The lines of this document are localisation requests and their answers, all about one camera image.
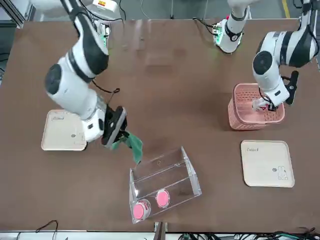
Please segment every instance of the transparent acrylic box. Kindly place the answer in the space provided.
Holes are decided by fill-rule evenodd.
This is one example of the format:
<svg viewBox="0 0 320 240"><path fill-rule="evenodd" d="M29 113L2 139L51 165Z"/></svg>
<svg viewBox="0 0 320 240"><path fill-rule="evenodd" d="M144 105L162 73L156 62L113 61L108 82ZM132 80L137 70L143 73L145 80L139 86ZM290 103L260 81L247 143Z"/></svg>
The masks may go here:
<svg viewBox="0 0 320 240"><path fill-rule="evenodd" d="M134 224L202 194L183 147L131 168L129 187Z"/></svg>

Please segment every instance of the beige plate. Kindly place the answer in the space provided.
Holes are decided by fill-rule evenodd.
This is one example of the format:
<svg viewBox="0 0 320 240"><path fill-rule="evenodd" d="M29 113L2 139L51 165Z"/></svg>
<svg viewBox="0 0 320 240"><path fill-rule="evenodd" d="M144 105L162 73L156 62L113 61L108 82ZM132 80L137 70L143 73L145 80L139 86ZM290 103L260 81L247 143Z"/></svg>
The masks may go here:
<svg viewBox="0 0 320 240"><path fill-rule="evenodd" d="M295 185L286 142L244 140L241 157L243 177L248 186L292 188Z"/></svg>
<svg viewBox="0 0 320 240"><path fill-rule="evenodd" d="M62 109L46 116L41 147L45 151L82 151L87 142L80 118Z"/></svg>

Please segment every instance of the pink basket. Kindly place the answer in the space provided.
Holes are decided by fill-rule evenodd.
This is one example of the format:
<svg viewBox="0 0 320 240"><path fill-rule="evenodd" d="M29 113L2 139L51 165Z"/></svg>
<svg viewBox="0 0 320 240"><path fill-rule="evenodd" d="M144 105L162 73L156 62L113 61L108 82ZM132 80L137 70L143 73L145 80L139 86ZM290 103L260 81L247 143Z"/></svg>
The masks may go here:
<svg viewBox="0 0 320 240"><path fill-rule="evenodd" d="M285 118L285 106L281 104L276 111L254 111L252 102L259 99L257 83L239 83L232 93L228 105L229 123L235 130L259 130L269 124L281 123Z"/></svg>

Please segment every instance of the brown table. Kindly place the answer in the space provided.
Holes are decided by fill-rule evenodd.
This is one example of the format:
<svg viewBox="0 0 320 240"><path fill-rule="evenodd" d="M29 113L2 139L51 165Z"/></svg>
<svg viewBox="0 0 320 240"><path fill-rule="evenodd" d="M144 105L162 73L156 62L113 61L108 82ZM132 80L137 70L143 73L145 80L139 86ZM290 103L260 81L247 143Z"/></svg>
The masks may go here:
<svg viewBox="0 0 320 240"><path fill-rule="evenodd" d="M126 107L144 159L182 145L202 188L201 197L133 225L128 148L111 152L96 141L82 152L41 149L47 112L58 108L45 93L44 77L77 36L70 22L27 22L16 31L0 88L0 229L32 230L57 219L60 230L152 231L155 221L168 222L169 231L320 230L316 62L300 70L283 124L232 131L228 123L231 91L236 83L254 82L252 60L264 34L297 27L290 19L250 20L237 52L226 55L193 20L112 24L109 68L97 82L121 88L111 105ZM281 68L286 76L291 71ZM245 185L240 143L252 139L288 143L293 188Z"/></svg>

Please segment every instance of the green cloth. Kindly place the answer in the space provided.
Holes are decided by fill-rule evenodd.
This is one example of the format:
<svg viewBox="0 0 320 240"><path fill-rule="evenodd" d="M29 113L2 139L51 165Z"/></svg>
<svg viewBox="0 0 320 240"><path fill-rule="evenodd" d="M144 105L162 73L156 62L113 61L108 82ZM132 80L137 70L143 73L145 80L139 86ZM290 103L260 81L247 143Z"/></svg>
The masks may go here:
<svg viewBox="0 0 320 240"><path fill-rule="evenodd" d="M142 141L136 137L135 135L131 134L130 132L127 132L129 134L128 137L121 137L119 139L119 141L116 141L112 144L111 146L111 150L116 150L120 143L124 143L125 145L127 145L133 153L133 160L136 164L139 164L142 160L142 147L143 147L143 143Z"/></svg>

